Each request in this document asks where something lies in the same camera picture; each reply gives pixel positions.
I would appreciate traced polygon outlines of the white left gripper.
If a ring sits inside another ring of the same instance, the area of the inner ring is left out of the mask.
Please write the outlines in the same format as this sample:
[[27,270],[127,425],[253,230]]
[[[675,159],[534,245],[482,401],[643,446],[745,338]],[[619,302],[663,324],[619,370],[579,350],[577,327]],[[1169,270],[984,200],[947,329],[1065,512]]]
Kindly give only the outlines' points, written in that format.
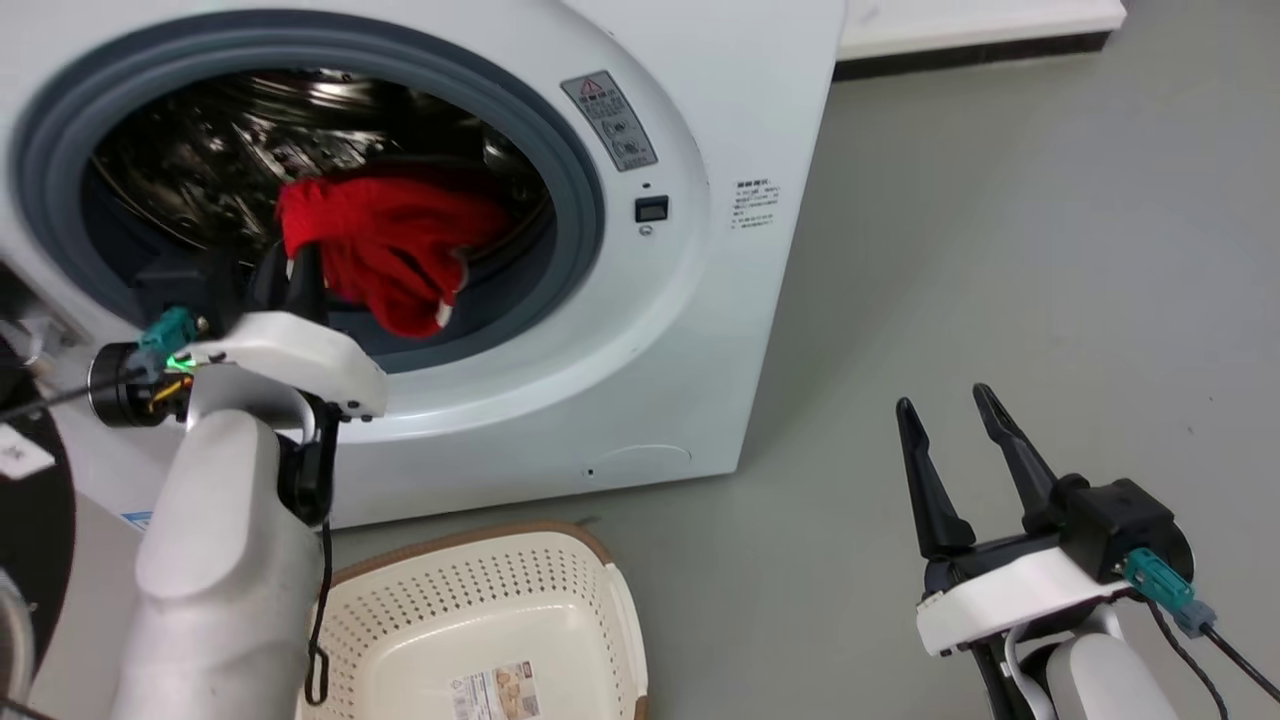
[[[351,337],[328,323],[323,246],[306,243],[289,259],[269,249],[248,283],[248,311],[220,338],[188,346],[188,354],[219,359],[268,380],[338,404],[357,418],[387,413],[387,374]],[[288,292],[288,313],[273,311]]]

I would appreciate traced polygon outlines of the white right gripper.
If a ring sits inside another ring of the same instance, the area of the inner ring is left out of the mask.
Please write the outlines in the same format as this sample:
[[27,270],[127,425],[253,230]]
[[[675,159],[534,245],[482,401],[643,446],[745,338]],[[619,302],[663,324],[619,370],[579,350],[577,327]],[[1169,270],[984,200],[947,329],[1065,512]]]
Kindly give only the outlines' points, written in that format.
[[1059,477],[986,383],[973,397],[987,436],[1000,447],[1023,506],[1014,536],[974,544],[931,457],[931,438],[908,397],[896,402],[896,421],[911,502],[916,543],[925,566],[925,593],[916,606],[916,632],[925,652],[941,656],[1015,626],[1065,626],[1060,616],[1089,614],[1121,594],[1120,582],[1098,582],[1060,548],[1055,532]]

